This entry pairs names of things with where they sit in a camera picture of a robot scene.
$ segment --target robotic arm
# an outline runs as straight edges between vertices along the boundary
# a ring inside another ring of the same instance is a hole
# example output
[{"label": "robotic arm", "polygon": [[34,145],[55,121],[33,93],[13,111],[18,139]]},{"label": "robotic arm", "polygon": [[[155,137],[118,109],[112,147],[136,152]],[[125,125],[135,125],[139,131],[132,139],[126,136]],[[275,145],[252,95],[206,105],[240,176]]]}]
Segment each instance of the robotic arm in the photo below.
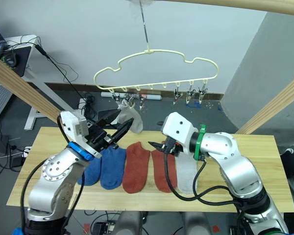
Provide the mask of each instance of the robotic arm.
[{"label": "robotic arm", "polygon": [[241,155],[232,135],[224,132],[206,133],[205,127],[198,130],[178,113],[167,116],[162,133],[167,136],[164,144],[149,142],[156,149],[176,156],[183,151],[198,161],[210,157],[219,164],[233,200],[242,205],[239,209],[255,235],[288,232],[255,166]]},{"label": "robotic arm", "polygon": [[113,135],[107,134],[103,126],[111,123],[119,112],[110,113],[97,123],[87,122],[80,111],[61,113],[64,132],[73,141],[44,162],[40,179],[29,195],[24,234],[63,234],[65,214],[76,181],[93,157],[101,157],[101,150],[111,145],[117,148],[117,141],[132,125],[133,118],[121,125]]}]

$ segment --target white sock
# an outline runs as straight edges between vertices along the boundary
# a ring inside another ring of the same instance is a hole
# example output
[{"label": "white sock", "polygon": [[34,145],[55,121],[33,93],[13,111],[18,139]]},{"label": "white sock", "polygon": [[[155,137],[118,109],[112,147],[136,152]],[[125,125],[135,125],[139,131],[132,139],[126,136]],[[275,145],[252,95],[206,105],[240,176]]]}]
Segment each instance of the white sock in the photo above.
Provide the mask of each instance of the white sock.
[{"label": "white sock", "polygon": [[175,158],[177,187],[185,194],[193,194],[193,180],[197,174],[197,161],[192,155],[180,152]]},{"label": "white sock", "polygon": [[118,109],[121,109],[121,112],[117,117],[118,123],[122,124],[130,118],[134,118],[130,130],[136,134],[141,133],[143,130],[143,121],[139,113],[134,108],[131,108],[125,99],[122,100],[122,103],[119,105]]}]

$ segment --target computer mouse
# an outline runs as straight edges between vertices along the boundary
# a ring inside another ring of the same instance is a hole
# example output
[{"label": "computer mouse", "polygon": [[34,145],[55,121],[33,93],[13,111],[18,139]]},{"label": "computer mouse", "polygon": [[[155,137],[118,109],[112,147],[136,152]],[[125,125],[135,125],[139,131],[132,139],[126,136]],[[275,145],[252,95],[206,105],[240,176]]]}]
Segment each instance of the computer mouse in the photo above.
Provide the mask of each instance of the computer mouse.
[{"label": "computer mouse", "polygon": [[18,65],[18,56],[16,53],[10,53],[3,57],[4,62],[11,68]]}]

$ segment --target mouse pad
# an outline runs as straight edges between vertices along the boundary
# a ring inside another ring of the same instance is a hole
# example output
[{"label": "mouse pad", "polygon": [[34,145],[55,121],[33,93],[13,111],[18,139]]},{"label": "mouse pad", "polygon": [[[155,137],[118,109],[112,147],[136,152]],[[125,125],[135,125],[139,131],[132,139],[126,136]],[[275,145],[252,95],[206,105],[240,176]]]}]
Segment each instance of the mouse pad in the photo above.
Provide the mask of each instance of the mouse pad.
[{"label": "mouse pad", "polygon": [[16,54],[17,66],[11,69],[20,77],[24,76],[30,50],[31,47],[22,47],[13,50],[13,52]]}]

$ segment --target green ring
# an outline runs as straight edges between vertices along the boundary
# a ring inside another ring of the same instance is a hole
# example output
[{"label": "green ring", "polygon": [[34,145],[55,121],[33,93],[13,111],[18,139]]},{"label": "green ring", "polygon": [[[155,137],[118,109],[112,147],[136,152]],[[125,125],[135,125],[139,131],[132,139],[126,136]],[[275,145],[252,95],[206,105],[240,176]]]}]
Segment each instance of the green ring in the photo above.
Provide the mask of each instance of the green ring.
[{"label": "green ring", "polygon": [[195,154],[193,156],[193,158],[196,160],[196,161],[199,161],[199,156],[201,155],[201,152],[200,152],[200,145],[201,145],[201,142],[202,142],[202,138],[204,137],[206,133],[206,125],[201,125],[201,128],[199,130],[199,135],[198,135],[198,138],[197,138],[197,142],[196,142],[196,147],[195,147]]}]

